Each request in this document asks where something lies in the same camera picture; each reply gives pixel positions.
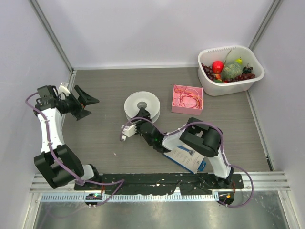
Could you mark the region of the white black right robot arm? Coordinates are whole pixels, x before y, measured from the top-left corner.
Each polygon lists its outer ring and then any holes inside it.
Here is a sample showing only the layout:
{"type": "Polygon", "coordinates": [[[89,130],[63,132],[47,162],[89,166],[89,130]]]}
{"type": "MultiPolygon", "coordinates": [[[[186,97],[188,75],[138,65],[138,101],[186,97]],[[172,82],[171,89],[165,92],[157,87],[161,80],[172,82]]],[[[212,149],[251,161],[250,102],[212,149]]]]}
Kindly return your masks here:
{"type": "Polygon", "coordinates": [[[234,169],[229,165],[224,153],[222,131],[207,122],[191,117],[187,123],[172,132],[163,132],[151,121],[148,111],[141,108],[131,119],[146,143],[161,154],[169,153],[180,146],[188,146],[209,159],[216,185],[227,188],[231,185],[234,169]]]}

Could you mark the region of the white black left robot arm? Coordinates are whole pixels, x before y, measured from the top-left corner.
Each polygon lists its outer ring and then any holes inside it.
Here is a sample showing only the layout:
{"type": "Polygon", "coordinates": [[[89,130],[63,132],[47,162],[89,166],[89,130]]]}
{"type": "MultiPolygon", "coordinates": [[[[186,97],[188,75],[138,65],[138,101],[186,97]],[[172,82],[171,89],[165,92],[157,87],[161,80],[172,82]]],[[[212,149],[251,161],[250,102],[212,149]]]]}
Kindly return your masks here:
{"type": "Polygon", "coordinates": [[[46,85],[38,88],[34,114],[40,121],[42,134],[41,153],[34,158],[36,168],[51,188],[56,189],[75,181],[77,185],[97,190],[102,183],[96,167],[83,165],[72,150],[65,144],[62,134],[62,120],[65,114],[71,114],[81,120],[91,114],[85,107],[97,104],[98,99],[74,87],[75,97],[65,83],[58,88],[46,85]]]}

